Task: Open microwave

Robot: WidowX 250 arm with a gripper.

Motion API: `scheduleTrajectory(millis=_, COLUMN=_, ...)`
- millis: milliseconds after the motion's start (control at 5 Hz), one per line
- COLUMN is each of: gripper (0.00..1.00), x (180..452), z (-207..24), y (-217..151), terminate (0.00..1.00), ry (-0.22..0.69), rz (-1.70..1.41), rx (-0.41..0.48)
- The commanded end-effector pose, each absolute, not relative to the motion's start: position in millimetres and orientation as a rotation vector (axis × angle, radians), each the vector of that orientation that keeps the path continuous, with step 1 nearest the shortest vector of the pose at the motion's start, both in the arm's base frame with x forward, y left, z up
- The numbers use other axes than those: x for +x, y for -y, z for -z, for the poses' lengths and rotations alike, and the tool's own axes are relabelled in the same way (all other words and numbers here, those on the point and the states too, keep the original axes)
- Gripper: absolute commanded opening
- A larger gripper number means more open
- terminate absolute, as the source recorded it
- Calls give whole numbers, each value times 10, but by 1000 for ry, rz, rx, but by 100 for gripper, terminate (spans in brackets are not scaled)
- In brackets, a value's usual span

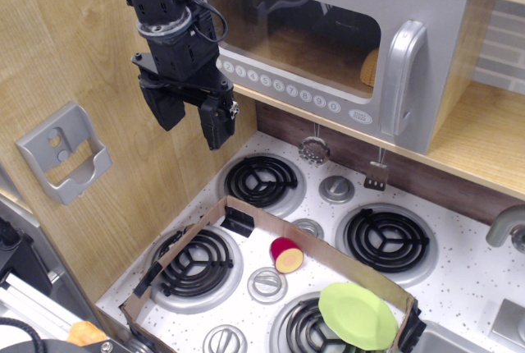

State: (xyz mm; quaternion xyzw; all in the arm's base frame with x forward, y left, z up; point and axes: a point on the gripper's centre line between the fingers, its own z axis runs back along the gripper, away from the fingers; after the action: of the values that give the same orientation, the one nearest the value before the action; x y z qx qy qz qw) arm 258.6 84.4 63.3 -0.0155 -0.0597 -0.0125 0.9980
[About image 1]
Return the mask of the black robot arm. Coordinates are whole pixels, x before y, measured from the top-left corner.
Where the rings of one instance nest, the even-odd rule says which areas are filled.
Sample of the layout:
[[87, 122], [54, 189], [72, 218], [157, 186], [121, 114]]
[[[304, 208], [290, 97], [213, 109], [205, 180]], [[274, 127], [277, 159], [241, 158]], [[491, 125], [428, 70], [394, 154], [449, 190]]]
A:
[[204, 0], [126, 0], [135, 9], [137, 30], [148, 53], [137, 53], [142, 94], [159, 125], [169, 131], [197, 107], [211, 150], [235, 133], [239, 111], [233, 84], [217, 68], [217, 36], [212, 18], [220, 12]]

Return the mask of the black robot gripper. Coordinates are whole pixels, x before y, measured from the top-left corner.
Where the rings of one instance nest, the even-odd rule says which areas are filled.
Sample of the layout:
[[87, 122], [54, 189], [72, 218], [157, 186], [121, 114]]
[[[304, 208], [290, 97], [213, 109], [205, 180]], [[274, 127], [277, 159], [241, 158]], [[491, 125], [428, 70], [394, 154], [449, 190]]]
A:
[[183, 10], [174, 17], [136, 22], [149, 52], [135, 54], [139, 86], [158, 124], [170, 131], [185, 117], [185, 106], [199, 109], [210, 150], [235, 133], [233, 84], [217, 69], [218, 41], [210, 10]]

